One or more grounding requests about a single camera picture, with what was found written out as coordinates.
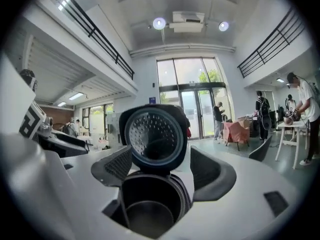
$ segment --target air conditioner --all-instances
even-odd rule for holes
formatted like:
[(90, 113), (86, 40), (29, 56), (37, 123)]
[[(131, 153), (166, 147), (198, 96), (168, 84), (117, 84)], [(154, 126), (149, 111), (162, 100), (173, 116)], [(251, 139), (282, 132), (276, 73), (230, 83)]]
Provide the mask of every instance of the air conditioner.
[(195, 11), (174, 11), (169, 28), (175, 33), (199, 33), (202, 31), (205, 14)]

